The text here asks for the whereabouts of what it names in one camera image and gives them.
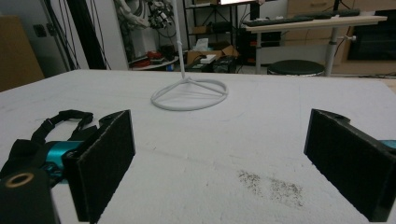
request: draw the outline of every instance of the white table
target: white table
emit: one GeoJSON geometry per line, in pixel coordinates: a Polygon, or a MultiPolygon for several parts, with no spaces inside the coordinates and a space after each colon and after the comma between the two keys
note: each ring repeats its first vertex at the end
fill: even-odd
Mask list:
{"type": "Polygon", "coordinates": [[[288,30],[332,28],[332,37],[326,52],[326,67],[325,67],[325,75],[329,76],[332,73],[332,63],[337,48],[338,28],[343,26],[377,24],[379,21],[385,21],[386,19],[387,17],[380,17],[380,16],[356,16],[356,17],[331,18],[329,20],[301,21],[301,22],[284,23],[284,24],[267,25],[267,26],[255,26],[255,27],[247,26],[247,31],[250,31],[253,34],[257,34],[256,74],[260,73],[261,63],[262,63],[261,33],[279,32],[279,31],[288,31],[288,30]]]}
{"type": "MultiPolygon", "coordinates": [[[[368,223],[304,154],[311,108],[377,139],[396,136],[396,95],[379,81],[189,74],[228,85],[218,105],[172,112],[150,103],[180,73],[74,71],[0,93],[0,166],[61,110],[131,109],[136,156],[99,223],[368,223]]],[[[65,140],[76,123],[47,138],[65,140]]],[[[68,186],[53,190],[62,223],[78,223],[68,186]]],[[[396,222],[396,211],[388,223],[396,222]]]]}

